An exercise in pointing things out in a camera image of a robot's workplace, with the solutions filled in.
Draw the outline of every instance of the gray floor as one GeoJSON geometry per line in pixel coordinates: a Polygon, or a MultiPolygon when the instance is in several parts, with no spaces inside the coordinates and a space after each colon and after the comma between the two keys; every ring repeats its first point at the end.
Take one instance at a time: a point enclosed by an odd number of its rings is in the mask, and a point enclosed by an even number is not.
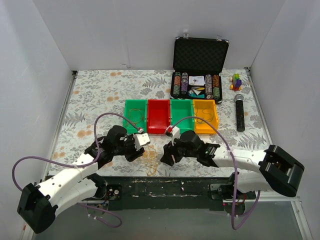
{"type": "Polygon", "coordinates": [[[123,225],[114,229],[88,217],[86,209],[73,206],[59,215],[46,231],[32,239],[302,239],[290,202],[259,202],[247,222],[237,231],[232,230],[230,217],[207,213],[205,209],[123,210],[117,213],[122,216],[123,225]]]}

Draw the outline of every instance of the microphone head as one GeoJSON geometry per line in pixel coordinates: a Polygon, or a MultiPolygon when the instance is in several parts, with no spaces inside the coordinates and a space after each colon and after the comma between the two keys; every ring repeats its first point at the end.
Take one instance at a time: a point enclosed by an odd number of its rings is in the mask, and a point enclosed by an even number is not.
{"type": "Polygon", "coordinates": [[[244,98],[244,96],[242,95],[242,94],[237,94],[237,95],[235,95],[235,97],[234,97],[234,102],[236,102],[236,101],[238,101],[238,100],[241,100],[241,101],[243,101],[245,98],[244,98]]]}

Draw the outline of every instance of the yellow bin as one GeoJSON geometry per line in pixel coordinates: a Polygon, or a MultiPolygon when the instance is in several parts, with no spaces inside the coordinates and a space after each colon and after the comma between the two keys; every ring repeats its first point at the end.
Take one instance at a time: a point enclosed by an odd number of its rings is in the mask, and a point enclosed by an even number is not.
{"type": "MultiPolygon", "coordinates": [[[[194,116],[203,118],[218,129],[219,119],[215,100],[192,100],[194,116]]],[[[208,124],[200,119],[194,119],[194,132],[196,134],[216,134],[208,124]]]]}

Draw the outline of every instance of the white card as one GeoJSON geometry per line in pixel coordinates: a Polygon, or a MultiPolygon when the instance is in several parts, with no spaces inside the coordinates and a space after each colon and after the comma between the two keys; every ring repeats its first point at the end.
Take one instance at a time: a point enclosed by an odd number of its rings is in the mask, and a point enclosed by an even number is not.
{"type": "Polygon", "coordinates": [[[205,77],[204,76],[189,76],[189,85],[203,86],[203,85],[205,85],[205,77]]]}

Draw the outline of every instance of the metal frame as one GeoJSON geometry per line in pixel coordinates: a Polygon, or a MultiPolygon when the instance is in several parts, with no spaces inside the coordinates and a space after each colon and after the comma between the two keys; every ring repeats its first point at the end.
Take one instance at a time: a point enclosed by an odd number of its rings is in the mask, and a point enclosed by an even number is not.
{"type": "MultiPolygon", "coordinates": [[[[253,92],[253,95],[254,95],[254,100],[255,100],[255,103],[257,105],[257,111],[258,111],[258,113],[259,113],[259,115],[261,117],[261,120],[263,122],[263,130],[264,130],[264,132],[266,134],[266,137],[267,137],[266,140],[268,141],[268,144],[271,145],[272,144],[272,139],[271,139],[268,127],[267,127],[267,123],[266,123],[262,108],[261,108],[259,100],[257,98],[256,90],[255,90],[255,87],[254,87],[254,84],[253,84],[253,80],[251,78],[250,68],[249,67],[245,67],[244,69],[246,71],[246,74],[247,74],[247,77],[249,79],[249,83],[250,83],[250,86],[251,86],[251,89],[252,89],[252,92],[253,92]]],[[[54,154],[54,151],[55,151],[55,147],[56,147],[56,144],[57,144],[57,141],[58,141],[58,136],[59,136],[59,133],[60,133],[60,130],[61,130],[61,127],[62,127],[62,124],[63,124],[63,120],[64,120],[64,117],[65,117],[65,114],[66,114],[66,111],[67,111],[67,108],[68,108],[69,99],[71,97],[71,93],[72,93],[72,90],[73,90],[73,87],[74,87],[74,84],[75,84],[75,81],[76,81],[76,78],[77,78],[77,74],[78,74],[78,72],[74,71],[73,75],[72,75],[73,79],[72,79],[72,82],[71,82],[71,84],[69,86],[69,90],[68,90],[68,93],[67,93],[64,105],[63,105],[63,109],[62,109],[61,116],[60,116],[60,119],[59,119],[58,127],[57,127],[56,133],[54,135],[54,140],[53,140],[52,147],[51,147],[51,150],[50,150],[51,158],[53,157],[53,154],[54,154]]],[[[49,172],[49,166],[50,166],[49,164],[46,165],[42,179],[46,179],[46,177],[48,175],[48,172],[49,172]]],[[[298,224],[302,239],[304,239],[304,240],[312,240],[313,239],[312,235],[311,235],[311,232],[310,232],[310,229],[309,229],[309,226],[308,226],[308,223],[307,223],[307,220],[306,220],[306,217],[304,215],[304,212],[303,212],[303,209],[302,209],[302,206],[301,206],[302,203],[301,203],[301,200],[300,200],[299,196],[294,197],[294,198],[288,198],[288,197],[282,196],[282,195],[280,195],[280,194],[278,194],[276,192],[273,192],[273,191],[264,191],[264,192],[261,193],[259,201],[261,201],[261,202],[283,202],[283,201],[291,202],[292,210],[294,212],[294,215],[295,215],[295,218],[296,218],[296,221],[297,221],[297,224],[298,224]]],[[[93,200],[93,201],[85,201],[85,202],[94,204],[96,201],[93,200]]],[[[26,226],[25,226],[25,228],[23,230],[22,236],[21,236],[21,240],[31,240],[32,239],[32,235],[33,235],[32,229],[26,224],[26,226]]]]}

